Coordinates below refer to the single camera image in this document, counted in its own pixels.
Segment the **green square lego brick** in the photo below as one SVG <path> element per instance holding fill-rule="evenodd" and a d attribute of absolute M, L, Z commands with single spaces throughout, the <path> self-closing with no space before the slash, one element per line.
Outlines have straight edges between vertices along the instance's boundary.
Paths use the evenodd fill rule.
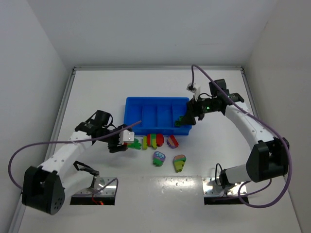
<path fill-rule="evenodd" d="M 177 128 L 183 127 L 185 125 L 183 118 L 184 118 L 183 116 L 180 116 L 178 120 L 175 121 L 174 126 Z"/>

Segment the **green lego cluster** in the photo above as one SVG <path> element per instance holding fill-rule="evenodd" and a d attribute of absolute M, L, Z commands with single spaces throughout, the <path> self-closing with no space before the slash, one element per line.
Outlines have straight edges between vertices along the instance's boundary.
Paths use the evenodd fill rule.
<path fill-rule="evenodd" d="M 141 149 L 141 143 L 137 138 L 135 138 L 132 143 L 127 144 L 127 147 L 131 148 L 131 149 L 140 150 Z"/>

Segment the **red purple rounded lego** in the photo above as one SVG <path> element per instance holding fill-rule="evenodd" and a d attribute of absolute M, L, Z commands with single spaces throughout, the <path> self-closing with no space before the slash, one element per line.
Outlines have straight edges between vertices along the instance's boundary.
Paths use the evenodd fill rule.
<path fill-rule="evenodd" d="M 178 141 L 176 140 L 174 135 L 170 135 L 167 138 L 167 144 L 170 148 L 175 149 L 179 146 Z"/>

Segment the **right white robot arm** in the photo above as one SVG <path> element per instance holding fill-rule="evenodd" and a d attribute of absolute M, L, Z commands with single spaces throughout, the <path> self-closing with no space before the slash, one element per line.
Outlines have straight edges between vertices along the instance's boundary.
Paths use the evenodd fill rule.
<path fill-rule="evenodd" d="M 248 116 L 248 108 L 238 93 L 230 93 L 223 79 L 209 83 L 211 94 L 202 98 L 199 89 L 192 83 L 187 90 L 194 93 L 187 102 L 187 110 L 175 122 L 175 125 L 195 125 L 207 113 L 221 112 L 240 131 L 248 143 L 251 153 L 245 164 L 223 169 L 219 175 L 222 188 L 231 187 L 240 182 L 261 182 L 288 173 L 288 156 L 285 151 L 288 141 L 273 136 L 263 125 Z"/>

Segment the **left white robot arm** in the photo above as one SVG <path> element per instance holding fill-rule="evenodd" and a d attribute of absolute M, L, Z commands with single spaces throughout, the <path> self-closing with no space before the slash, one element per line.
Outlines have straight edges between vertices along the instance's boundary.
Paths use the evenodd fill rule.
<path fill-rule="evenodd" d="M 74 129 L 68 141 L 49 159 L 37 167 L 29 167 L 24 174 L 22 204 L 49 215 L 55 215 L 66 198 L 72 196 L 95 196 L 102 191 L 97 188 L 99 171 L 78 161 L 95 142 L 107 143 L 110 153 L 126 151 L 134 142 L 132 125 L 122 124 L 110 129 L 113 117 L 97 110 Z"/>

